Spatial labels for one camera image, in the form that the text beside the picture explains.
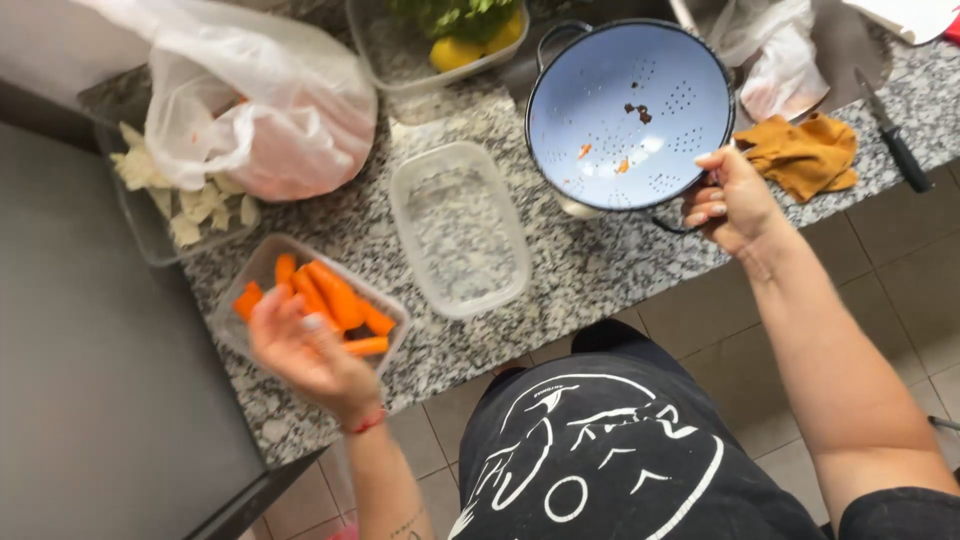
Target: hand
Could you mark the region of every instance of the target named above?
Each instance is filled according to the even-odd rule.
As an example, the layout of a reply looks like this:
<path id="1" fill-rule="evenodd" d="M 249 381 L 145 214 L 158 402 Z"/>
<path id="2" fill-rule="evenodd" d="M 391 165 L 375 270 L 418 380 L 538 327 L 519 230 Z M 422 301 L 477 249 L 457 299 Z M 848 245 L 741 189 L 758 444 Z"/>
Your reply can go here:
<path id="1" fill-rule="evenodd" d="M 303 298 L 294 297 L 289 285 L 267 293 L 250 321 L 253 353 L 265 368 L 353 429 L 381 407 L 376 373 L 344 351 L 322 316 L 304 320 L 302 309 Z"/>
<path id="2" fill-rule="evenodd" d="M 731 145 L 696 159 L 709 171 L 684 194 L 684 225 L 737 257 L 747 246 L 789 222 L 750 162 Z"/>

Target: blue colander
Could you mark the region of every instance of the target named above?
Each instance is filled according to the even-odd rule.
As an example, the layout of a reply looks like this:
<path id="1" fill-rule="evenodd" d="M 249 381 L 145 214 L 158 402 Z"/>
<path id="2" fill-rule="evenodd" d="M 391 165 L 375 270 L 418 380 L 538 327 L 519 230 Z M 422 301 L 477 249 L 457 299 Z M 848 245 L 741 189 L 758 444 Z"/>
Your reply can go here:
<path id="1" fill-rule="evenodd" d="M 583 34 L 544 67 L 544 44 L 571 28 Z M 675 24 L 566 22 L 540 41 L 538 65 L 527 146 L 547 181 L 588 207 L 634 210 L 668 201 L 703 174 L 696 156 L 730 140 L 727 70 Z"/>

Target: person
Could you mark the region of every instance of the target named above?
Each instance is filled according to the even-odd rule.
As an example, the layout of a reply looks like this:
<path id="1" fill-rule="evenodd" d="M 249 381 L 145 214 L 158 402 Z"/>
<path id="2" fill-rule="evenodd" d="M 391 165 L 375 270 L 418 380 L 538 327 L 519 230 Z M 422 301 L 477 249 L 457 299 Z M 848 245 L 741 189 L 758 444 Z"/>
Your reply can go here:
<path id="1" fill-rule="evenodd" d="M 960 537 L 960 488 L 906 387 L 837 297 L 765 182 L 732 147 L 697 160 L 684 221 L 749 277 L 834 533 Z M 346 434 L 363 539 L 434 537 L 382 422 L 367 364 L 278 287 L 256 308 L 266 366 L 332 411 Z M 462 514 L 449 538 L 823 538 L 747 457 L 684 368 L 603 321 L 571 356 L 496 376 L 460 451 Z"/>

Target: plastic container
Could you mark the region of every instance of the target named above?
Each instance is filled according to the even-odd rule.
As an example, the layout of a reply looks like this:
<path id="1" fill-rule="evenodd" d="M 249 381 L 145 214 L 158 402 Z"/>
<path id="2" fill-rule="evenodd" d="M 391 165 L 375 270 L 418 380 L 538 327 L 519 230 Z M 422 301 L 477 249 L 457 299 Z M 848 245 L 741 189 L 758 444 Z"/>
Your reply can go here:
<path id="1" fill-rule="evenodd" d="M 347 0 L 353 43 L 371 81 L 380 89 L 410 95 L 447 86 L 513 58 L 530 31 L 530 14 L 520 0 L 523 33 L 512 45 L 463 67 L 438 73 L 430 63 L 433 41 L 403 23 L 386 0 Z"/>
<path id="2" fill-rule="evenodd" d="M 410 330 L 410 313 L 403 305 L 393 298 L 376 290 L 349 270 L 337 264 L 336 262 L 324 257 L 316 251 L 308 248 L 297 240 L 286 234 L 271 234 L 257 246 L 256 250 L 250 256 L 250 260 L 243 267 L 243 270 L 237 274 L 233 284 L 227 289 L 227 292 L 220 299 L 213 312 L 212 329 L 214 335 L 227 344 L 238 354 L 245 356 L 253 361 L 250 350 L 250 341 L 247 335 L 247 325 L 233 311 L 233 301 L 243 294 L 244 286 L 248 282 L 256 282 L 264 291 L 272 288 L 276 282 L 274 270 L 276 268 L 276 258 L 280 254 L 289 253 L 297 258 L 297 264 L 305 264 L 311 260 L 318 259 L 330 267 L 333 272 L 344 279 L 358 296 L 370 302 L 374 307 L 389 315 L 396 321 L 396 326 L 390 331 L 387 338 L 390 340 L 390 349 L 383 355 L 365 356 L 365 359 L 374 367 L 377 375 L 382 375 L 390 360 L 393 359 L 396 351 L 400 348 L 400 343 L 406 337 Z M 373 336 L 372 332 L 366 329 L 349 331 L 348 336 L 351 339 L 360 339 Z"/>
<path id="3" fill-rule="evenodd" d="M 440 314 L 466 319 L 526 290 L 523 229 L 482 146 L 453 142 L 405 161 L 391 181 L 390 204 L 414 278 Z"/>
<path id="4" fill-rule="evenodd" d="M 117 175 L 113 168 L 113 160 L 110 159 L 110 154 L 114 152 L 126 154 L 130 149 L 120 135 L 120 131 L 103 124 L 96 124 L 93 131 L 97 139 L 97 145 L 100 146 L 100 151 L 107 162 L 110 176 L 113 178 L 113 185 L 116 188 L 117 197 L 120 199 L 120 209 L 127 216 L 127 223 L 130 224 L 140 253 L 151 266 L 169 266 L 185 258 L 210 251 L 226 242 L 247 236 L 259 225 L 259 213 L 256 221 L 252 224 L 244 225 L 240 223 L 239 206 L 242 197 L 231 197 L 227 201 L 230 209 L 230 223 L 226 231 L 212 230 L 210 222 L 206 221 L 200 226 L 201 238 L 199 242 L 184 248 L 178 248 L 170 234 L 170 224 L 167 218 L 160 213 L 147 190 L 128 190 L 123 179 Z M 176 208 L 177 197 L 174 197 L 174 201 Z"/>

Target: red string bracelet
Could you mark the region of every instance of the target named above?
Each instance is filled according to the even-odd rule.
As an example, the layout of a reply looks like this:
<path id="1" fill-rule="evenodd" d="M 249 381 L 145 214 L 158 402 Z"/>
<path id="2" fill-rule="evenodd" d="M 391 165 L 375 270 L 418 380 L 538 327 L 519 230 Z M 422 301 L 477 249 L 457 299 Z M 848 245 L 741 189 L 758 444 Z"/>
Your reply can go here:
<path id="1" fill-rule="evenodd" d="M 374 414 L 371 414 L 367 418 L 363 419 L 363 422 L 360 423 L 360 427 L 354 429 L 348 429 L 346 426 L 341 425 L 340 431 L 347 434 L 359 435 L 370 428 L 383 424 L 383 421 L 387 419 L 387 409 L 380 407 Z"/>

